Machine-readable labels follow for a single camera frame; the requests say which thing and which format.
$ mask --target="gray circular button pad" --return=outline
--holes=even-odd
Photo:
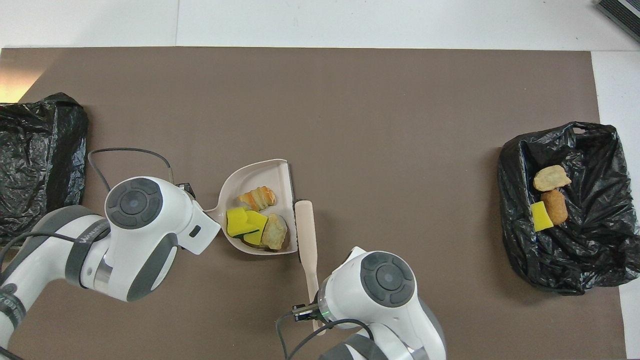
[[[160,214],[162,193],[155,182],[139,177],[116,186],[107,197],[109,221],[123,229],[149,225]]]
[[[360,282],[373,301],[386,307],[405,305],[415,291],[415,279],[409,265],[386,252],[372,252],[364,257]]]

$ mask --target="white tile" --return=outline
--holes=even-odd
[[[592,0],[182,0],[177,45],[640,50]]]
[[[0,0],[0,47],[172,46],[179,0]]]
[[[600,122],[618,129],[624,146],[634,207],[640,209],[640,51],[593,52]],[[619,287],[627,357],[640,358],[640,280]]]

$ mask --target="crumpled black plastic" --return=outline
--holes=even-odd
[[[559,189],[569,217],[535,232],[530,206],[540,201],[541,192],[533,178],[551,165],[561,165],[572,180]],[[500,152],[498,185],[509,262],[533,286],[583,295],[594,286],[617,286],[638,277],[639,229],[615,127],[571,122],[517,136]]]
[[[63,93],[0,104],[0,243],[30,231],[48,212],[79,204],[88,118]]]

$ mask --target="white dustpan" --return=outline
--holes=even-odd
[[[283,248],[276,252],[256,249],[243,243],[240,239],[232,238],[227,233],[227,210],[246,206],[245,203],[237,199],[238,195],[242,195],[259,186],[267,186],[276,195],[276,204],[261,211],[261,213],[264,215],[270,213],[280,215],[287,222],[287,227],[289,228]],[[293,201],[293,186],[291,184],[289,163],[287,160],[273,159],[247,165],[236,170],[222,185],[220,196],[218,197],[218,205],[214,209],[205,210],[205,212],[220,224],[227,240],[243,252],[253,255],[290,254],[298,251],[298,234]]]

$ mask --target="brown mat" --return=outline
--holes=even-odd
[[[5,49],[3,69],[48,51]],[[355,245],[405,258],[449,359],[625,357],[617,288],[536,290],[510,269],[500,235],[499,148],[522,133],[598,122],[589,53],[53,52],[23,101],[66,92],[90,114],[90,149],[164,154],[204,208],[237,168],[289,160],[296,196],[316,210],[319,277]],[[99,164],[112,183],[166,177],[139,154],[101,154]],[[84,205],[102,212],[104,196],[89,171]],[[249,256],[219,236],[201,256],[180,252],[164,284],[134,303],[52,283],[10,349],[27,359],[280,359],[274,321],[305,299],[297,256]],[[285,322],[289,348],[310,331]],[[315,359],[349,333],[329,331],[296,357]]]

